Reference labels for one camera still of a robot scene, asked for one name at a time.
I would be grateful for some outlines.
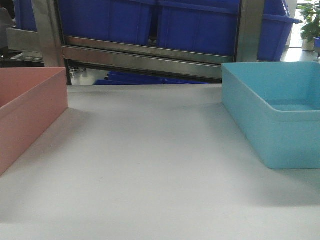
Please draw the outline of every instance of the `light blue plastic tray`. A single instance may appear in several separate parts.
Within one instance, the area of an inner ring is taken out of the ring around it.
[[[320,64],[224,63],[222,101],[267,167],[320,168]]]

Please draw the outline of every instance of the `blue storage bin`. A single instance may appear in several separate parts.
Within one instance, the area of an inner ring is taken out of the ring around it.
[[[214,8],[223,9],[236,9],[238,10],[239,0],[164,0],[167,2],[175,2],[182,4],[200,5]],[[278,16],[290,16],[289,7],[286,0],[265,0],[264,2],[264,14],[278,15]]]
[[[292,26],[299,22],[285,16],[263,15],[258,60],[280,61]]]
[[[156,0],[59,0],[65,35],[146,45]]]
[[[320,36],[314,38],[314,47],[320,48]]]
[[[94,86],[105,86],[105,85],[110,86],[110,85],[137,85],[137,84],[128,82],[128,81],[112,81],[107,79],[98,79],[97,81],[95,81],[93,85]]]
[[[266,166],[320,168],[320,64],[222,64],[222,101]]]
[[[14,0],[16,28],[37,31],[37,25],[31,0]]]
[[[161,77],[132,74],[125,72],[111,71],[108,74],[108,80],[116,82],[131,83],[133,85],[158,85],[163,84]]]
[[[157,45],[162,48],[232,56],[235,51],[236,9],[159,1]],[[286,16],[263,15],[258,59],[280,61],[293,23]]]
[[[236,10],[159,1],[157,45],[161,48],[231,56],[234,54]]]
[[[163,84],[174,85],[174,84],[208,84],[208,83],[202,82],[202,81],[192,81],[192,80],[175,79],[175,78],[163,78]]]

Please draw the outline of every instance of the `potted plant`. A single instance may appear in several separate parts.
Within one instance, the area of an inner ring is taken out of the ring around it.
[[[301,28],[303,39],[302,49],[305,51],[314,50],[314,38],[320,36],[320,1],[306,0],[306,4],[298,6],[305,25]]]

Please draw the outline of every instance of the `gray tabletop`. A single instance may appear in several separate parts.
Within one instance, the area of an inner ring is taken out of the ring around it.
[[[0,240],[319,240],[320,169],[265,167],[220,85],[68,90],[0,177]]]

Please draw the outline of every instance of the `metal bar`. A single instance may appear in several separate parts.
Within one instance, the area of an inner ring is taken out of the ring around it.
[[[27,62],[34,62],[34,63],[44,63],[44,59],[41,53],[38,52],[28,52],[24,51],[23,53],[12,57],[14,60],[18,61],[27,61]]]
[[[172,74],[188,77],[221,79],[221,66],[213,64],[185,62],[165,58],[138,56],[84,47],[62,47],[67,60],[96,64],[111,68],[121,68],[153,74]]]
[[[235,62],[256,62],[265,0],[240,0]]]
[[[65,67],[55,1],[32,0],[32,7],[44,65],[46,67]]]
[[[37,32],[7,28],[6,33],[9,49],[41,53],[40,40]]]
[[[164,49],[152,46],[139,46],[118,42],[100,41],[74,36],[65,36],[65,43],[71,46],[108,50],[120,53],[138,54],[150,57],[168,58],[182,61],[191,61],[208,64],[231,63],[232,56],[211,55],[198,52],[188,52],[173,49]]]

